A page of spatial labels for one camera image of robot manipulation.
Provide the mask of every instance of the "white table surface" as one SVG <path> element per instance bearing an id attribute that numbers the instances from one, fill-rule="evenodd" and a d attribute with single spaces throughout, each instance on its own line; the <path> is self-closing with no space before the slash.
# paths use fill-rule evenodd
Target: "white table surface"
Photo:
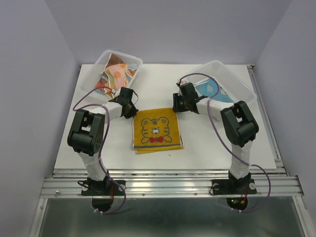
<path id="1" fill-rule="evenodd" d="M 75 89 L 73 105 L 83 96 L 79 82 L 92 65 L 82 65 Z M 178 91 L 176 81 L 186 72 L 200 65 L 144 64 L 133 82 L 132 89 L 139 96 L 136 108 L 141 110 L 173 106 L 172 94 Z M 251 90 L 253 86 L 246 65 L 227 65 Z M 93 103 L 87 98 L 81 105 Z M 259 133 L 253 142 L 250 163 L 265 169 L 276 168 L 276 158 L 264 127 L 258 103 L 250 105 L 258 122 Z M 67 136 L 75 112 L 70 109 L 61 140 L 55 169 L 85 168 L 81 158 L 67 145 Z M 132 148 L 132 119 L 118 118 L 110 123 L 110 131 L 102 151 L 102 161 L 108 169 L 229 169 L 231 155 L 223 148 L 206 115 L 192 112 L 178 113 L 184 149 L 150 154 L 135 154 Z M 216 122 L 219 133 L 226 144 L 221 122 Z"/>

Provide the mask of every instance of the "gray wall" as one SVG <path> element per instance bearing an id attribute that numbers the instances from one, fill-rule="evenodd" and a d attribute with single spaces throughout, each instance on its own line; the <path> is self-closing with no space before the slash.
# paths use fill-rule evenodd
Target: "gray wall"
<path id="1" fill-rule="evenodd" d="M 0 236 L 28 236 L 78 66 L 43 0 L 0 1 Z"/>
<path id="2" fill-rule="evenodd" d="M 255 63 L 290 0 L 46 0 L 75 59 Z"/>
<path id="3" fill-rule="evenodd" d="M 287 171 L 316 224 L 316 1 L 293 0 L 255 74 Z"/>

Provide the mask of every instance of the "red bow tie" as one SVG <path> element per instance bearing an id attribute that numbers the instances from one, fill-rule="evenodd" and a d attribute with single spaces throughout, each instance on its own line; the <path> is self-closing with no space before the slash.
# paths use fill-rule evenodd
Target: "red bow tie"
<path id="1" fill-rule="evenodd" d="M 163 137 L 150 137 L 149 141 L 150 141 L 150 143 L 163 142 Z"/>

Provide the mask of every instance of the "glass panel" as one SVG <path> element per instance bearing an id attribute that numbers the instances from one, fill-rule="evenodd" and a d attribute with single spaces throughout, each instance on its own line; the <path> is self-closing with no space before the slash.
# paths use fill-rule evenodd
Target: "glass panel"
<path id="1" fill-rule="evenodd" d="M 262 198 L 249 198 L 248 208 L 262 201 Z M 90 199 L 54 198 L 48 201 L 39 236 L 304 236 L 291 197 L 271 197 L 264 208 L 251 213 L 231 212 L 219 203 L 226 204 L 226 200 L 129 199 L 119 213 L 106 216 L 93 212 Z"/>

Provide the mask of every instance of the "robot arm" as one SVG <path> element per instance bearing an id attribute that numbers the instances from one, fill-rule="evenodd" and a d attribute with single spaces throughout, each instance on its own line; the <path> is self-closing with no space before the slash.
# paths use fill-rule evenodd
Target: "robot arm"
<path id="1" fill-rule="evenodd" d="M 199 97 L 194 85 L 190 82 L 180 85 L 179 88 L 180 92 L 173 94 L 174 112 L 192 111 L 197 114 L 208 114 L 207 106 L 210 100 L 208 97 Z M 258 124 L 243 101 L 233 104 L 212 100 L 209 105 L 212 116 L 223 121 L 226 136 L 232 144 L 232 152 L 239 158 L 232 155 L 232 165 L 229 171 L 230 183 L 226 185 L 227 180 L 225 180 L 222 184 L 223 189 L 220 186 L 217 187 L 214 194 L 240 193 L 247 188 L 249 182 L 253 182 L 250 179 L 251 174 L 247 164 L 250 160 L 252 141 L 259 131 Z"/>
<path id="2" fill-rule="evenodd" d="M 91 190 L 83 190 L 83 196 L 102 195 L 109 187 L 109 180 L 105 172 L 108 172 L 99 158 L 99 151 L 103 145 L 104 124 L 107 123 L 106 107 L 110 120 L 124 116 L 126 119 L 133 117 L 137 109 L 131 102 L 133 90 L 123 87 L 118 97 L 108 101 L 101 107 L 89 111 L 79 109 L 76 111 L 69 135 L 68 145 L 81 157 L 88 173 L 86 187 Z"/>

